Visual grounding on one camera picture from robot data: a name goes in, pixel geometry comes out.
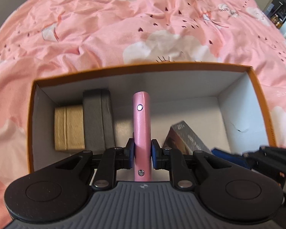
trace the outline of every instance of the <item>cloud pattern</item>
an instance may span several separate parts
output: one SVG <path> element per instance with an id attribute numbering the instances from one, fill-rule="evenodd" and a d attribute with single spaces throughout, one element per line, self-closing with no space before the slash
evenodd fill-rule
<path id="1" fill-rule="evenodd" d="M 278 146 L 286 146 L 286 112 L 276 106 L 271 111 L 271 117 Z"/>
<path id="2" fill-rule="evenodd" d="M 262 22 L 265 26 L 270 26 L 270 21 L 265 14 L 257 7 L 248 7 L 246 11 L 249 15 L 253 16 L 258 21 Z"/>
<path id="3" fill-rule="evenodd" d="M 28 174 L 27 137 L 23 129 L 7 120 L 0 128 L 0 181 L 8 186 Z"/>
<path id="4" fill-rule="evenodd" d="M 201 45 L 194 36 L 171 34 L 166 30 L 156 31 L 146 41 L 129 45 L 123 52 L 124 63 L 164 61 L 219 62 L 208 46 Z"/>
<path id="5" fill-rule="evenodd" d="M 55 28 L 57 27 L 57 23 L 54 23 L 41 31 L 42 37 L 44 40 L 49 40 L 52 42 L 58 42 L 57 36 L 55 33 Z"/>

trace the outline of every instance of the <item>product package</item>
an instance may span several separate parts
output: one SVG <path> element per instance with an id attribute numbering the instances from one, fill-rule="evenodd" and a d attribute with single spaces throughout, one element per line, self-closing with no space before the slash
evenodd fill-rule
<path id="1" fill-rule="evenodd" d="M 75 153 L 85 149 L 83 106 L 57 107 L 54 112 L 55 151 Z"/>
<path id="2" fill-rule="evenodd" d="M 54 140 L 55 151 L 69 153 L 115 147 L 110 92 L 87 90 L 82 105 L 55 108 Z"/>
<path id="3" fill-rule="evenodd" d="M 187 155 L 192 155 L 196 150 L 212 154 L 185 121 L 180 121 L 170 127 L 163 147 L 178 148 L 182 154 Z"/>

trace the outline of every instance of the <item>pink comforter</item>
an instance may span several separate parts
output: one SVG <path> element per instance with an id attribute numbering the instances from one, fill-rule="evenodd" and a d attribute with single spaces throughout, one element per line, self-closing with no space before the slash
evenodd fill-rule
<path id="1" fill-rule="evenodd" d="M 0 228 L 5 188 L 28 173 L 35 78 L 144 61 L 251 65 L 286 146 L 286 41 L 254 0 L 28 0 L 0 29 Z"/>

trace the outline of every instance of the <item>gold box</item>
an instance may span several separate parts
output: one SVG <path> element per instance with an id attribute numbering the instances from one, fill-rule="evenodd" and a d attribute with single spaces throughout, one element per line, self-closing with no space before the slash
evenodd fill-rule
<path id="1" fill-rule="evenodd" d="M 83 106 L 55 108 L 55 151 L 79 152 L 85 149 Z"/>

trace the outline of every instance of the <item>screw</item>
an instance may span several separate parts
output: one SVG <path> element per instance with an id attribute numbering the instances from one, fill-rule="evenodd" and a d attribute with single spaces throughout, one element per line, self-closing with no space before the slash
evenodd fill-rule
<path id="1" fill-rule="evenodd" d="M 141 104 L 138 105 L 138 106 L 137 106 L 137 109 L 138 109 L 138 111 L 141 111 L 141 110 L 143 109 L 143 105 L 141 105 Z"/>
<path id="2" fill-rule="evenodd" d="M 189 188 L 191 186 L 193 186 L 193 183 L 191 181 L 188 180 L 182 180 L 178 182 L 178 186 L 180 188 Z"/>
<path id="3" fill-rule="evenodd" d="M 141 169 L 141 170 L 138 171 L 138 174 L 139 174 L 140 177 L 142 177 L 142 176 L 144 176 L 144 171 Z"/>
<path id="4" fill-rule="evenodd" d="M 105 188 L 109 185 L 109 182 L 106 180 L 97 180 L 94 183 L 94 186 L 96 186 L 97 188 Z"/>

